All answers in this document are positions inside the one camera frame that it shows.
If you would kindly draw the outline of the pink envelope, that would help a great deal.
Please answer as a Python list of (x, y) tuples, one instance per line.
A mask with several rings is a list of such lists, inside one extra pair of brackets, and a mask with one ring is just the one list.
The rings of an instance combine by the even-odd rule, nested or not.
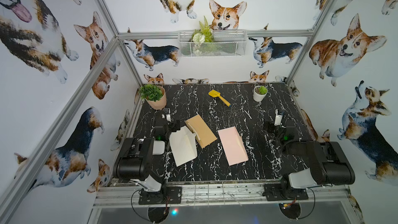
[(218, 130), (218, 134), (229, 166), (248, 161), (242, 137), (236, 127)]

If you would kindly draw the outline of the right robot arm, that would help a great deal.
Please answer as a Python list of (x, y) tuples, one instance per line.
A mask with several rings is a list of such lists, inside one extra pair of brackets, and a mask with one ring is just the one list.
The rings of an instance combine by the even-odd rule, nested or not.
[(279, 151), (308, 159), (308, 168), (284, 175), (282, 189), (306, 189), (326, 185), (352, 185), (356, 176), (337, 142), (320, 143), (314, 140), (293, 139), (289, 127), (264, 122), (265, 130), (279, 141)]

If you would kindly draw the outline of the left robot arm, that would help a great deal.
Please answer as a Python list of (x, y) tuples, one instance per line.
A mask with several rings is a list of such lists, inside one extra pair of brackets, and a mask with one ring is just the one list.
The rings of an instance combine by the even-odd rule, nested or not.
[(180, 120), (160, 112), (148, 138), (126, 138), (113, 166), (113, 177), (132, 181), (149, 194), (166, 195), (166, 182), (152, 170), (153, 157), (165, 154), (170, 136), (180, 130)]

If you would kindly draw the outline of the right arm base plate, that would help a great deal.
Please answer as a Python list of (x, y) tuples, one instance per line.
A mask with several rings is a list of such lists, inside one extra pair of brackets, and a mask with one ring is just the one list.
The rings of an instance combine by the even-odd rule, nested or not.
[(308, 194), (305, 189), (294, 189), (289, 187), (282, 187), (280, 184), (264, 184), (264, 192), (262, 196), (266, 197), (267, 201), (293, 201), (293, 200), (308, 200)]

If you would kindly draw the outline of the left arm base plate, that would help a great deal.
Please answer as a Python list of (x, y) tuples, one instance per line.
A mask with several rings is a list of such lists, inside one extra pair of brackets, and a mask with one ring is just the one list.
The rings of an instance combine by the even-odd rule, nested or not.
[(139, 205), (180, 204), (181, 187), (166, 187), (159, 192), (140, 192)]

